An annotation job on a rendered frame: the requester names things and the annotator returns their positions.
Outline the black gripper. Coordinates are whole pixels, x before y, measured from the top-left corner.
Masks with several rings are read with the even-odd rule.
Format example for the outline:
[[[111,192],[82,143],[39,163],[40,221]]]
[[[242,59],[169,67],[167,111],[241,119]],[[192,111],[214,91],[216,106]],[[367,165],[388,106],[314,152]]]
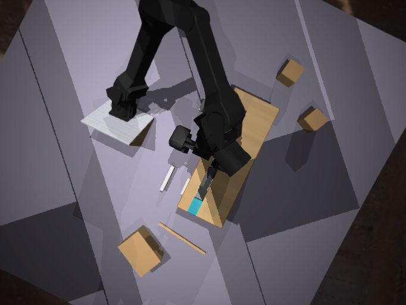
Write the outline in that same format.
[[[191,131],[190,129],[178,125],[169,139],[168,142],[169,146],[186,154],[188,153],[189,149],[191,149],[193,150],[192,151],[193,154],[202,157],[206,160],[209,160],[210,157],[215,154],[215,150],[217,148],[211,151],[204,150],[199,146],[197,138],[196,141],[191,140],[192,134],[190,134],[190,131]],[[211,163],[211,166],[222,172],[225,172],[224,169],[218,164],[218,162],[215,159]]]

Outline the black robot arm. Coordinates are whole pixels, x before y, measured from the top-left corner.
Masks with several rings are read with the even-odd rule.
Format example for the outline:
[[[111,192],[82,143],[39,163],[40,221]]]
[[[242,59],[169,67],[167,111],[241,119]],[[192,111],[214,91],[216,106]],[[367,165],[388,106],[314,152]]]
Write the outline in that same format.
[[[251,159],[236,142],[242,135],[244,106],[227,80],[210,26],[210,15],[194,0],[140,0],[141,27],[127,69],[106,89],[111,116],[128,122],[136,99],[146,96],[145,76],[163,36],[174,26],[187,37],[205,91],[205,112],[194,119],[197,142],[231,177]],[[229,131],[230,130],[230,131]],[[227,133],[225,133],[227,132]]]

